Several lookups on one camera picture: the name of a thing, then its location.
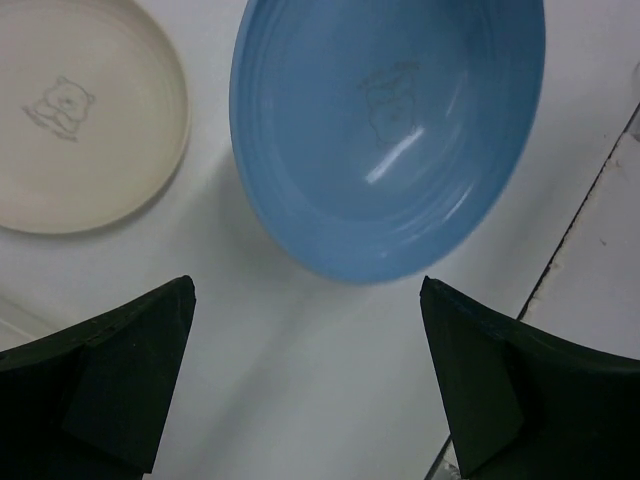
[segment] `pet bowl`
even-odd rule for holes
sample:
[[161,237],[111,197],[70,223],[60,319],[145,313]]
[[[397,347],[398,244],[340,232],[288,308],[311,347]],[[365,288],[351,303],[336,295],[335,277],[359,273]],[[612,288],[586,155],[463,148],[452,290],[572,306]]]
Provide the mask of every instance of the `pet bowl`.
[[250,0],[230,120],[257,216],[337,280],[433,264],[509,180],[544,54],[542,0]]
[[170,179],[189,130],[186,81],[130,0],[0,0],[0,225],[103,226]]

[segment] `white surface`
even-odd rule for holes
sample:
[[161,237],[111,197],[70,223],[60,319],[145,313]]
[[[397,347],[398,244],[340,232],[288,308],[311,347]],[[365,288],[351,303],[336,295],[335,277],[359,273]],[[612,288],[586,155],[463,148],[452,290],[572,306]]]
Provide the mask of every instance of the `white surface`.
[[640,143],[625,134],[554,258],[526,321],[640,359]]
[[[192,87],[185,162],[135,221],[56,239],[0,232],[0,292],[64,327],[193,276],[196,318],[154,479],[422,480],[447,428],[421,278],[351,288],[289,261],[233,166],[227,87],[243,1],[143,3]],[[637,0],[547,2],[547,71],[522,162],[432,276],[518,313],[639,99],[639,22]]]
[[175,50],[129,0],[0,0],[0,225],[118,220],[175,171],[189,102]]

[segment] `blue bowl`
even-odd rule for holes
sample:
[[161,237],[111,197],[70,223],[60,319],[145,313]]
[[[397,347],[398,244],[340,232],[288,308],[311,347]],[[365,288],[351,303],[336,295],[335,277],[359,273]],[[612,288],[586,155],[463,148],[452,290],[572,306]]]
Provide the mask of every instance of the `blue bowl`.
[[253,209],[337,280],[433,264],[509,180],[544,54],[542,0],[249,0],[230,122]]

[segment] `bear illustration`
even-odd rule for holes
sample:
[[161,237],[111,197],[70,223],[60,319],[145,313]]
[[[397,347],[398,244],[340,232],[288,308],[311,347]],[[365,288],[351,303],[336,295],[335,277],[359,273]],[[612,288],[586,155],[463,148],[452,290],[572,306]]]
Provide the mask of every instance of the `bear illustration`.
[[415,130],[413,77],[401,73],[367,88],[369,122],[383,144],[396,144]]
[[45,90],[42,98],[30,110],[58,136],[73,136],[80,123],[87,118],[89,107],[94,102],[95,97],[80,85],[65,77],[58,77],[55,85]]

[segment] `white floor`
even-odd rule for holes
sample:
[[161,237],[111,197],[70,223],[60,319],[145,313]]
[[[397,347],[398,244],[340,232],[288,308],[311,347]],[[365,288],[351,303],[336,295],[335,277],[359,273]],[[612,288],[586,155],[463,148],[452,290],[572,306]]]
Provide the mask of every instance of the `white floor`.
[[640,359],[640,143],[620,139],[524,320],[567,340]]

